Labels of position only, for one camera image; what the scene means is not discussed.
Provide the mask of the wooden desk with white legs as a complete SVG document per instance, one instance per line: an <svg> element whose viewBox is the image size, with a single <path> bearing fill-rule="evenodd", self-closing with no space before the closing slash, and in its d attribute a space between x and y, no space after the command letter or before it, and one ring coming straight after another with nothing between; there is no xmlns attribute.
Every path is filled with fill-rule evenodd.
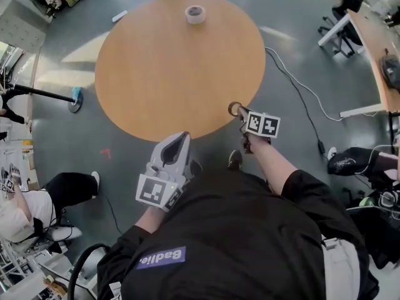
<svg viewBox="0 0 400 300"><path fill-rule="evenodd" d="M396 48L395 37L386 25L370 10L354 12L349 10L326 34L317 45L323 47L347 24L352 24L359 36L364 51L369 59L372 73L379 91L380 101L372 106L360 107L350 111L340 112L340 118L348 118L359 114L370 114L380 111L388 113L400 112L400 92L390 88L380 71L379 60L386 54L400 55L400 49Z"/></svg>

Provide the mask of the person's black shirt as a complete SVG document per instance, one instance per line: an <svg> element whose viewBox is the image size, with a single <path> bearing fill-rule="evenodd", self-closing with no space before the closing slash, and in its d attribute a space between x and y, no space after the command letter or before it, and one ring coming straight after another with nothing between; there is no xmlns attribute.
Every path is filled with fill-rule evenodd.
<svg viewBox="0 0 400 300"><path fill-rule="evenodd" d="M354 245L357 300L373 300L363 238L330 188L297 170L282 193L241 171L191 180L155 232L133 226L97 266L97 299L326 300L323 239Z"/></svg>

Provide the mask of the person's left shoe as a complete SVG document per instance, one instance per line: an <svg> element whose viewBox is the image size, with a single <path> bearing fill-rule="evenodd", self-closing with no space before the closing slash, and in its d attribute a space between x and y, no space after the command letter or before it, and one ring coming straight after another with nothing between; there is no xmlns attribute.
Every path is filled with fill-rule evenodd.
<svg viewBox="0 0 400 300"><path fill-rule="evenodd" d="M190 179L200 176L204 172L203 165L198 160L191 160L189 163Z"/></svg>

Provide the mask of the black coat stand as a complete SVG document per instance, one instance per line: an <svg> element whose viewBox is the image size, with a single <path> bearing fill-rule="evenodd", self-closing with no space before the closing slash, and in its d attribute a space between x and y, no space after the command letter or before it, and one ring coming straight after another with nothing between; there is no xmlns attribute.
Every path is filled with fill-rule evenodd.
<svg viewBox="0 0 400 300"><path fill-rule="evenodd" d="M76 113L80 110L81 105L83 103L83 94L82 92L79 95L78 102L74 102L72 96L62 96L59 94L51 93L48 91L34 89L32 87L22 86L20 84L0 84L0 108L2 110L7 110L8 105L6 104L8 100L13 98L14 96L24 96L24 95L38 95L44 96L47 98L58 99L61 101L66 101L68 103L68 109L71 113Z"/></svg>

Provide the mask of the person's shoe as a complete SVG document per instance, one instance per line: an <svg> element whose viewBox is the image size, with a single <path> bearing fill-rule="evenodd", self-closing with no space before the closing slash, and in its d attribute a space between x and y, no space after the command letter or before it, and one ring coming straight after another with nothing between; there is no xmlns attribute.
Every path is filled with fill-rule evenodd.
<svg viewBox="0 0 400 300"><path fill-rule="evenodd" d="M228 166L227 168L231 171L239 171L241 170L243 165L243 156L240 150L233 150L228 159Z"/></svg>
<svg viewBox="0 0 400 300"><path fill-rule="evenodd" d="M203 165L198 160L191 160L189 163L190 179L200 176L204 172Z"/></svg>

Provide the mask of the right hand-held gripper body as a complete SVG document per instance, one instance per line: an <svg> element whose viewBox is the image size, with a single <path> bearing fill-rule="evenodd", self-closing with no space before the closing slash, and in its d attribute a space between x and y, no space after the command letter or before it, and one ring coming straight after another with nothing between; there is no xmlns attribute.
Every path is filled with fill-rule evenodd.
<svg viewBox="0 0 400 300"><path fill-rule="evenodd" d="M244 152L248 154L252 153L251 143L248 139L249 134L258 136L268 144L271 144L271 139L276 139L278 137L280 122L280 117L250 111L247 119L246 132L242 132L244 136Z"/></svg>

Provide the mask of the black bag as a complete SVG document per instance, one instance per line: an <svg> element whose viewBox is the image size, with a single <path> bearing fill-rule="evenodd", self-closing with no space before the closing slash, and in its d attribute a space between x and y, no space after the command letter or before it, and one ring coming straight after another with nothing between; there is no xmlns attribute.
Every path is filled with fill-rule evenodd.
<svg viewBox="0 0 400 300"><path fill-rule="evenodd" d="M390 89L395 89L400 94L400 61L385 50L386 54L379 60L380 72Z"/></svg>

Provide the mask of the white office chair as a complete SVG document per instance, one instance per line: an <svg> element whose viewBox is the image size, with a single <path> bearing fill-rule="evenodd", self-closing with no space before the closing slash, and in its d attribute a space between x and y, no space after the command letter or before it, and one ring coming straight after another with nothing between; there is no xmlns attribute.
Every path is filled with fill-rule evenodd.
<svg viewBox="0 0 400 300"><path fill-rule="evenodd" d="M49 239L59 242L76 239L82 236L82 232L75 226L54 226L47 233Z"/></svg>

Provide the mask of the white tape roll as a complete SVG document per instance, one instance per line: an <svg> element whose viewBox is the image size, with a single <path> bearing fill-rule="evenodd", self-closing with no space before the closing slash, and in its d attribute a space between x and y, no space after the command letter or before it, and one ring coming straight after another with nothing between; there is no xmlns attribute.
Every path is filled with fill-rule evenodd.
<svg viewBox="0 0 400 300"><path fill-rule="evenodd" d="M201 24L206 20L206 10L199 5L187 7L185 15L187 22L192 25Z"/></svg>

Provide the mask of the black swivel chair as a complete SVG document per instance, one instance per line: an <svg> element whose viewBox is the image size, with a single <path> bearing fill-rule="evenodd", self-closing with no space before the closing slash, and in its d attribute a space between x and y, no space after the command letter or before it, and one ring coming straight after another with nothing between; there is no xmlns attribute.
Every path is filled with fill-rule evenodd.
<svg viewBox="0 0 400 300"><path fill-rule="evenodd" d="M376 267L400 264L400 208L382 196L361 198L349 194L346 209Z"/></svg>

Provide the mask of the grey locker cabinet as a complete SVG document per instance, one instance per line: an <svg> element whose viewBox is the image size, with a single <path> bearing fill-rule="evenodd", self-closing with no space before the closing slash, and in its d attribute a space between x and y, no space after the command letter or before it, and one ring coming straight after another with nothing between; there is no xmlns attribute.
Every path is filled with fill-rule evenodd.
<svg viewBox="0 0 400 300"><path fill-rule="evenodd" d="M0 41L37 54L49 23L19 1L12 0L0 15Z"/></svg>

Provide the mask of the round wooden table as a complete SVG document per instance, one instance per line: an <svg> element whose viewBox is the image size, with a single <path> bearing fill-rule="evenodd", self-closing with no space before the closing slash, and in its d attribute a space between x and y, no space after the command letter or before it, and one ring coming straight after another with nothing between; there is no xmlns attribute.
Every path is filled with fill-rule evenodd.
<svg viewBox="0 0 400 300"><path fill-rule="evenodd" d="M206 20L189 24L199 5ZM147 141L187 131L193 138L231 121L228 106L248 105L266 64L254 21L227 0L151 0L110 31L95 68L97 99L123 131Z"/></svg>

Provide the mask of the person's right forearm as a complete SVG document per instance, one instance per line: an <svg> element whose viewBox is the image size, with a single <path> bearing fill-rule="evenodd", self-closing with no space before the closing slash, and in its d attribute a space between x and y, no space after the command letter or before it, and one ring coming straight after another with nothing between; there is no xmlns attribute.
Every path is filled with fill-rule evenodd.
<svg viewBox="0 0 400 300"><path fill-rule="evenodd" d="M298 169L264 138L250 134L248 139L271 190L281 195L286 181Z"/></svg>

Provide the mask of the person's left forearm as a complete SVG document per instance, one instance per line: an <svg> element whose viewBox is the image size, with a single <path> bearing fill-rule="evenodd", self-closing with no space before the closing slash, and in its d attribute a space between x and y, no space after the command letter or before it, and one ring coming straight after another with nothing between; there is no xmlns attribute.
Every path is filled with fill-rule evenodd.
<svg viewBox="0 0 400 300"><path fill-rule="evenodd" d="M144 214L135 223L135 226L152 234L160 227L165 216L166 212L162 209L149 206Z"/></svg>

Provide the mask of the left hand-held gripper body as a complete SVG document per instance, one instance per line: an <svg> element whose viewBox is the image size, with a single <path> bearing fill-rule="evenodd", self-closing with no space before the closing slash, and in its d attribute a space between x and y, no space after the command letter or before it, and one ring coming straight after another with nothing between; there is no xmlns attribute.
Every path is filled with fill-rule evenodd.
<svg viewBox="0 0 400 300"><path fill-rule="evenodd" d="M183 193L187 182L186 167L146 166L139 175L136 201L170 211Z"/></svg>

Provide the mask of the person's right shoe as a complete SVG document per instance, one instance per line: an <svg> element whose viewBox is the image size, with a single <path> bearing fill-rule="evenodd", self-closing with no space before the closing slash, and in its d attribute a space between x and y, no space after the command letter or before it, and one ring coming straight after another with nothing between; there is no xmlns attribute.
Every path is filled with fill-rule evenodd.
<svg viewBox="0 0 400 300"><path fill-rule="evenodd" d="M228 159L228 166L227 168L231 171L239 171L241 170L243 165L243 156L240 150L233 150Z"/></svg>

